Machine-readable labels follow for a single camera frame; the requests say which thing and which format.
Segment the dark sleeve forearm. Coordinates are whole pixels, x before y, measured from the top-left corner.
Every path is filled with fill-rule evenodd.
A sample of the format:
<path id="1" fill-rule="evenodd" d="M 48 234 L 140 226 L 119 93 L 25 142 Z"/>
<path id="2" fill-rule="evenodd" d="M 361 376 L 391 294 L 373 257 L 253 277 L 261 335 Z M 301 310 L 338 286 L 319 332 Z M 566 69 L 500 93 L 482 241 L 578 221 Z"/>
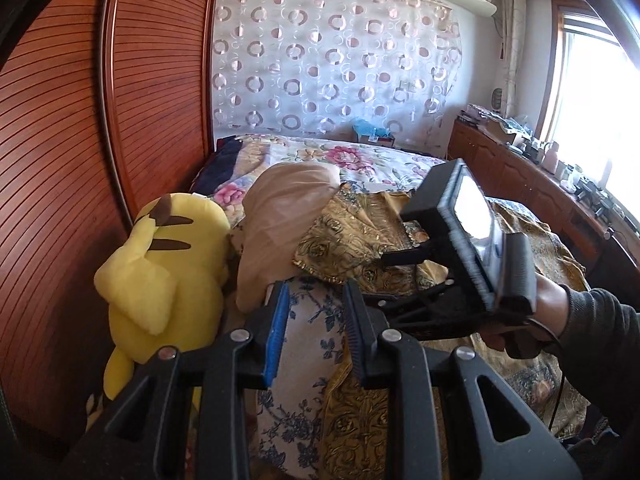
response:
<path id="1" fill-rule="evenodd" d="M 639 451 L 639 313 L 604 289 L 565 292 L 561 368 L 623 438 L 629 458 Z"/>

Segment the person's right hand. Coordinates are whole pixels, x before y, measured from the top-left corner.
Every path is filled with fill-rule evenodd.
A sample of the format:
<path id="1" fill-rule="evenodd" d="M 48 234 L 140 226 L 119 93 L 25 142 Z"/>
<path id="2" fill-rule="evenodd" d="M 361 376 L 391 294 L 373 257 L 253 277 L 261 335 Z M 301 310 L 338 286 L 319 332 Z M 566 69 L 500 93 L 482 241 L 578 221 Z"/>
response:
<path id="1" fill-rule="evenodd" d="M 547 342 L 560 338 L 568 320 L 566 290 L 537 274 L 535 312 L 520 325 L 489 322 L 480 329 L 488 348 L 505 351 L 512 359 L 533 359 Z"/>

